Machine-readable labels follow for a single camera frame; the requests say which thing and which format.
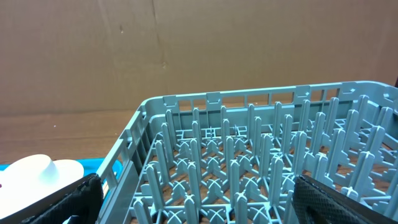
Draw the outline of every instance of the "light blue plastic rack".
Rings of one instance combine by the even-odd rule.
[[[327,99],[331,90],[336,96]],[[310,101],[316,91],[321,99]],[[279,93],[291,93],[291,103],[273,103]],[[268,104],[250,104],[255,95]],[[223,106],[228,97],[241,97],[243,106]],[[195,108],[195,100],[205,100],[206,109]],[[180,111],[181,101],[191,111]],[[398,220],[397,149],[398,89],[382,83],[159,96],[140,105],[97,171],[110,188],[98,223],[297,223],[294,178],[305,170]],[[111,168],[118,156],[117,179]],[[385,171],[375,172],[374,164]],[[339,166],[351,172],[338,174]],[[375,180],[388,188],[375,188]]]

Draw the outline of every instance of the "cardboard wall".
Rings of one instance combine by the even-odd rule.
[[[2,0],[0,114],[350,80],[393,85],[398,1]]]

